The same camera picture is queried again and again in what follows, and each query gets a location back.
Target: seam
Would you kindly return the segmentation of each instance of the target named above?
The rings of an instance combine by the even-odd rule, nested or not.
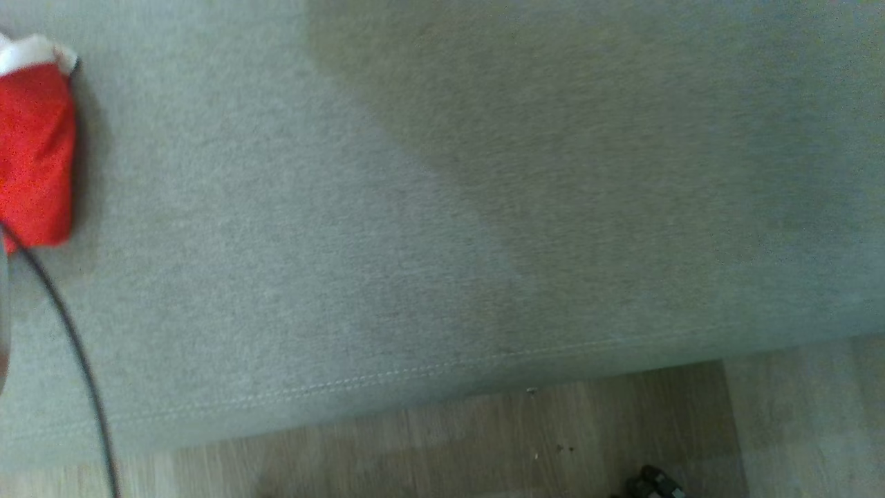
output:
[[[407,369],[397,369],[397,370],[389,370],[385,372],[379,372],[368,375],[361,375],[356,377],[348,377],[344,379],[338,379],[330,382],[323,382],[312,385],[304,385],[299,387],[291,387],[287,389],[280,389],[277,391],[271,391],[267,393],[259,393],[252,394],[248,396],[242,396],[240,398],[235,398],[232,400],[224,400],[224,401],[215,401],[209,403],[192,403],[188,405],[180,405],[178,407],[173,407],[169,409],[159,409],[159,410],[145,410],[143,412],[135,412],[127,415],[120,416],[110,416],[109,422],[111,425],[122,425],[122,424],[134,424],[134,423],[144,423],[144,422],[155,422],[160,420],[175,420],[178,418],[183,418],[188,415],[194,414],[212,414],[212,413],[223,413],[226,411],[231,411],[235,409],[248,409],[255,408],[259,406],[263,406],[266,404],[273,404],[276,402],[280,402],[283,400],[296,400],[308,396],[319,395],[323,393],[337,393],[337,392],[345,392],[353,389],[371,387],[375,385],[385,385],[395,381],[406,381],[413,380],[417,378],[424,377],[434,377],[437,375],[442,375],[446,372],[452,372],[455,370],[462,370],[467,368],[477,368],[476,363],[481,362],[498,362],[505,358],[513,358],[513,357],[559,357],[559,356],[571,356],[578,355],[587,352],[588,350],[593,350],[613,344],[629,344],[629,343],[638,343],[645,342],[650,339],[654,340],[667,340],[672,338],[684,338],[686,336],[692,335],[693,333],[698,332],[699,329],[695,329],[692,331],[680,332],[680,333],[658,333],[658,334],[648,334],[643,335],[640,338],[633,339],[623,339],[623,338],[605,338],[605,339],[597,339],[593,341],[586,341],[577,344],[571,344],[567,346],[549,346],[549,347],[539,347],[534,349],[526,349],[522,351],[515,351],[509,353],[499,353],[499,354],[490,354],[486,356],[480,356],[475,358],[466,358],[464,360],[456,360],[452,362],[440,362],[431,365],[423,365],[419,367],[411,367]],[[45,440],[60,436],[73,436],[75,434],[80,434],[84,432],[91,432],[92,425],[95,422],[92,420],[76,422],[70,424],[60,424],[55,426],[45,427],[43,429],[35,429],[27,432],[20,432],[18,434],[12,435],[9,438],[4,438],[7,441],[19,441],[19,440]]]

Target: wooden floor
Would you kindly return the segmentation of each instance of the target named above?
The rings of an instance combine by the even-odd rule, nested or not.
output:
[[[482,396],[126,460],[125,496],[602,497],[643,463],[695,497],[885,488],[885,337]],[[97,466],[0,497],[105,496]]]

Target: red fabric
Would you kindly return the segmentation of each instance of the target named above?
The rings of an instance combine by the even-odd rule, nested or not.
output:
[[[70,237],[75,137],[67,78],[54,64],[0,76],[0,217],[25,246]]]

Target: sofa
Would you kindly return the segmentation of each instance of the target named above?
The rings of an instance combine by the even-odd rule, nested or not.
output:
[[[10,0],[0,31],[81,56],[39,256],[132,455],[882,331],[881,14]],[[95,459],[10,271],[0,469]]]

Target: cord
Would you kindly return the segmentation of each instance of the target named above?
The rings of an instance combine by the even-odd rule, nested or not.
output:
[[[43,268],[40,260],[37,259],[37,257],[30,249],[27,249],[25,245],[21,243],[21,238],[19,238],[19,236],[14,231],[12,231],[9,225],[7,225],[5,222],[0,222],[0,229],[2,229],[3,233],[5,233],[6,236],[18,247],[18,251],[25,258],[28,266],[30,266],[34,273],[40,278],[40,281],[43,284],[43,288],[46,289],[46,293],[48,293],[50,295],[50,298],[52,298],[52,303],[55,305],[56,311],[58,311],[58,316],[61,318],[62,323],[65,325],[67,337],[71,340],[71,347],[73,348],[74,355],[77,357],[77,360],[80,363],[80,370],[83,374],[83,381],[86,382],[86,388],[89,392],[89,399],[92,401],[92,409],[96,412],[96,423],[98,425],[98,433],[102,441],[102,451],[104,454],[104,467],[108,479],[108,489],[111,490],[112,498],[120,498],[121,494],[119,491],[119,471],[114,460],[113,445],[111,444],[111,432],[108,429],[107,415],[104,413],[104,404],[102,403],[101,395],[98,392],[96,377],[92,373],[92,368],[89,366],[89,360],[86,357],[86,350],[83,347],[80,335],[77,334],[77,329],[73,324],[73,318],[71,317],[70,312],[68,312],[65,302],[58,294],[58,289],[52,283],[52,280],[46,273],[46,269]]]

